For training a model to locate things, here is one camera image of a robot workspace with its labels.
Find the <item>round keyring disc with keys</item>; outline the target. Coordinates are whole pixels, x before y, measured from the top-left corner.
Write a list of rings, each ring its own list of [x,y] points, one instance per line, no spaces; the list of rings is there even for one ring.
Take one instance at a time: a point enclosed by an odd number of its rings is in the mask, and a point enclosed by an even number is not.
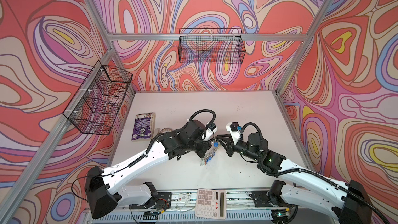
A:
[[[208,164],[208,162],[210,162],[210,160],[215,156],[218,147],[218,141],[211,142],[210,149],[205,153],[204,157],[201,158],[201,166],[205,166]]]

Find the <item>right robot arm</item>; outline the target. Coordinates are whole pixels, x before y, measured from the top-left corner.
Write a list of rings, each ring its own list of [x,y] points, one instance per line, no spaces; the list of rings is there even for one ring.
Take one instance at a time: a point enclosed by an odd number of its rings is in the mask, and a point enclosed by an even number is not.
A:
[[[387,217],[375,207],[361,183],[331,179],[306,169],[269,149],[268,141],[253,122],[243,126],[231,122],[227,134],[215,139],[228,156],[249,159],[265,175],[274,177],[267,199],[271,205],[297,205],[325,214],[340,224],[370,224],[376,214],[384,224]]]

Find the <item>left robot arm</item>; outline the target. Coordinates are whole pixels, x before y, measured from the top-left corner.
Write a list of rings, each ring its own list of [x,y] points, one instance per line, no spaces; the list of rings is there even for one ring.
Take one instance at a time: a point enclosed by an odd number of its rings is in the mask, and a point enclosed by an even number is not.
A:
[[[131,158],[112,167],[91,168],[84,176],[84,200],[89,205],[91,217],[104,217],[117,206],[154,206],[158,193],[153,183],[134,186],[131,193],[123,191],[123,187],[145,171],[173,158],[180,159],[190,152],[203,158],[217,130],[215,119],[216,113],[212,110],[196,111],[182,128],[157,134],[145,150]]]

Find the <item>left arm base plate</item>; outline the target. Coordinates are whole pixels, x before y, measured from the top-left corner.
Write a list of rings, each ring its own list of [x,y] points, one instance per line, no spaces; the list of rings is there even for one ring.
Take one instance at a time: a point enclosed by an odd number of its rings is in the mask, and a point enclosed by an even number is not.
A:
[[[158,192],[144,203],[143,205],[130,204],[129,209],[160,209],[166,210],[170,208],[172,199],[171,192]]]

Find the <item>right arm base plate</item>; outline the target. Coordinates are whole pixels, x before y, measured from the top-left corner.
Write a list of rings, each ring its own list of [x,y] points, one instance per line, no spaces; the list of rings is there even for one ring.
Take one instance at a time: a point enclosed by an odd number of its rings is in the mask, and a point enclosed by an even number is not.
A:
[[[254,201],[255,207],[295,207],[294,204],[287,204],[282,200],[271,200],[267,190],[256,190],[249,194]]]

